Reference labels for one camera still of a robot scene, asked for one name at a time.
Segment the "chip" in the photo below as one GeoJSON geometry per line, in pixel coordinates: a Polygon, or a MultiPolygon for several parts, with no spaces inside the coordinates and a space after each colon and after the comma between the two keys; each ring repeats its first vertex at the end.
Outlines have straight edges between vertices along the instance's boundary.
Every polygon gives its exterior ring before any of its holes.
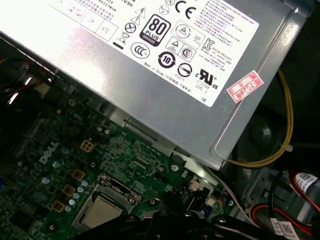
{"type": "Polygon", "coordinates": [[[10,219],[10,223],[26,232],[28,232],[28,230],[31,228],[34,221],[35,219],[33,216],[25,213],[20,209],[16,211],[13,217],[10,219]]]}
{"type": "Polygon", "coordinates": [[[115,206],[108,200],[98,196],[93,204],[84,213],[82,224],[89,229],[93,229],[101,224],[109,222],[119,217],[122,209],[115,206]]]}
{"type": "Polygon", "coordinates": [[[83,171],[79,170],[79,169],[74,170],[74,172],[72,173],[72,177],[74,179],[77,179],[79,182],[81,182],[82,179],[84,179],[85,175],[86,174],[83,171]]]}
{"type": "Polygon", "coordinates": [[[76,189],[69,184],[66,184],[62,190],[62,192],[68,197],[72,197],[75,193],[76,189]]]}
{"type": "Polygon", "coordinates": [[[65,205],[58,201],[58,200],[55,200],[54,203],[52,204],[52,209],[57,211],[58,213],[61,213],[65,208],[65,205]]]}

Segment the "yellow wire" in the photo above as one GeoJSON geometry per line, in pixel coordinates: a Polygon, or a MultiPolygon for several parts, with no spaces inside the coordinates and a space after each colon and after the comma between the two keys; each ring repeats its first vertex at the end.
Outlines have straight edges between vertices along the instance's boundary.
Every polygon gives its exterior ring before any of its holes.
{"type": "Polygon", "coordinates": [[[278,74],[279,74],[281,84],[282,84],[282,87],[284,90],[285,106],[286,106],[286,119],[287,119],[286,134],[285,134],[285,138],[284,138],[282,146],[272,156],[267,157],[265,159],[262,159],[260,161],[241,162],[241,161],[234,161],[234,160],[227,159],[227,162],[238,165],[238,166],[242,166],[245,168],[261,168],[261,167],[265,167],[265,166],[273,163],[274,161],[276,161],[286,151],[284,146],[287,146],[290,144],[290,140],[291,140],[293,129],[294,129],[294,110],[293,110],[293,105],[292,105],[290,89],[288,87],[288,83],[285,78],[285,75],[280,69],[278,71],[278,74]]]}

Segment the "capacitor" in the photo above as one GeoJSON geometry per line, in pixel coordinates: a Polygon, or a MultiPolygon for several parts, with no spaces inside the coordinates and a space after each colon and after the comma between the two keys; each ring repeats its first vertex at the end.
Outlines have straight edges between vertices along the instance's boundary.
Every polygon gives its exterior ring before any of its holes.
{"type": "Polygon", "coordinates": [[[67,213],[69,213],[69,212],[71,212],[72,207],[69,206],[69,205],[67,205],[67,206],[64,207],[64,210],[65,210],[67,213]]]}
{"type": "Polygon", "coordinates": [[[52,176],[51,174],[48,174],[48,175],[44,176],[41,181],[43,184],[49,184],[53,180],[54,180],[54,176],[52,176]]]}
{"type": "Polygon", "coordinates": [[[105,135],[110,135],[110,133],[111,133],[110,129],[104,130],[104,134],[105,134],[105,135]]]}
{"type": "Polygon", "coordinates": [[[71,198],[70,200],[69,200],[69,205],[70,206],[73,206],[73,205],[75,205],[76,204],[76,200],[74,200],[73,198],[71,198]]]}
{"type": "Polygon", "coordinates": [[[29,171],[29,167],[28,167],[28,166],[23,166],[23,167],[22,167],[22,171],[28,172],[28,171],[29,171]]]}
{"type": "Polygon", "coordinates": [[[84,188],[81,187],[81,186],[79,186],[79,187],[77,188],[77,191],[78,191],[78,193],[83,193],[83,192],[84,192],[84,188]]]}
{"type": "Polygon", "coordinates": [[[83,180],[82,182],[81,182],[81,185],[83,186],[83,187],[86,187],[86,186],[88,186],[88,181],[87,180],[83,180]]]}
{"type": "Polygon", "coordinates": [[[77,192],[75,192],[75,193],[73,194],[73,198],[74,198],[75,200],[79,199],[79,198],[80,198],[80,194],[77,193],[77,192]]]}
{"type": "Polygon", "coordinates": [[[58,159],[56,159],[56,160],[54,160],[53,162],[52,162],[52,167],[54,167],[55,169],[57,169],[57,168],[59,168],[61,165],[63,165],[64,164],[64,161],[62,160],[62,159],[60,159],[60,158],[58,158],[58,159]]]}
{"type": "Polygon", "coordinates": [[[165,165],[163,165],[163,164],[159,164],[156,168],[158,169],[158,171],[159,171],[160,173],[162,173],[162,172],[165,171],[165,165]]]}
{"type": "Polygon", "coordinates": [[[70,150],[71,150],[71,148],[70,148],[68,145],[65,145],[65,146],[63,146],[63,147],[61,148],[61,152],[62,152],[63,154],[68,154],[68,153],[70,153],[70,150]]]}

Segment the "white label sticker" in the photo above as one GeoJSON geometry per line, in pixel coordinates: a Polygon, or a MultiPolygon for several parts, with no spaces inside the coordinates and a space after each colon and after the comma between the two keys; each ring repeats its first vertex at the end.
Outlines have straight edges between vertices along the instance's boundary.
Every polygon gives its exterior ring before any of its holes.
{"type": "Polygon", "coordinates": [[[270,218],[272,226],[274,228],[274,232],[277,235],[283,236],[284,234],[282,233],[281,227],[278,223],[278,220],[276,218],[270,218]]]}
{"type": "Polygon", "coordinates": [[[302,191],[306,193],[310,185],[317,181],[318,178],[311,174],[300,172],[295,176],[295,180],[302,191]]]}
{"type": "Polygon", "coordinates": [[[78,22],[208,107],[259,27],[223,0],[48,1],[66,21],[78,22]]]}
{"type": "Polygon", "coordinates": [[[299,237],[289,221],[277,221],[280,225],[283,236],[290,240],[299,240],[299,237]]]}

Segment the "screw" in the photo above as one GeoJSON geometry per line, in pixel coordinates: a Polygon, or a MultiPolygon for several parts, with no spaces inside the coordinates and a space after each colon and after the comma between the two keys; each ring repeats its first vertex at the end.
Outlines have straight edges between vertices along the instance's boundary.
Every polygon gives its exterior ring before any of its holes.
{"type": "Polygon", "coordinates": [[[173,164],[173,165],[171,166],[171,170],[174,171],[174,172],[177,172],[177,171],[179,171],[179,166],[176,165],[176,164],[173,164]]]}
{"type": "Polygon", "coordinates": [[[187,212],[184,213],[184,216],[191,217],[192,216],[192,212],[187,211],[187,212]]]}
{"type": "Polygon", "coordinates": [[[227,219],[225,217],[219,217],[218,218],[218,222],[222,223],[222,224],[225,224],[227,222],[227,219]]]}
{"type": "Polygon", "coordinates": [[[165,211],[162,211],[162,212],[159,213],[159,215],[160,215],[161,217],[165,217],[165,216],[167,216],[168,214],[167,214],[165,211]]]}
{"type": "Polygon", "coordinates": [[[130,217],[128,217],[127,219],[126,219],[126,222],[127,223],[132,223],[132,222],[134,222],[136,219],[133,217],[133,216],[130,216],[130,217]]]}
{"type": "Polygon", "coordinates": [[[74,107],[76,105],[76,101],[73,99],[70,99],[68,103],[71,107],[74,107]]]}

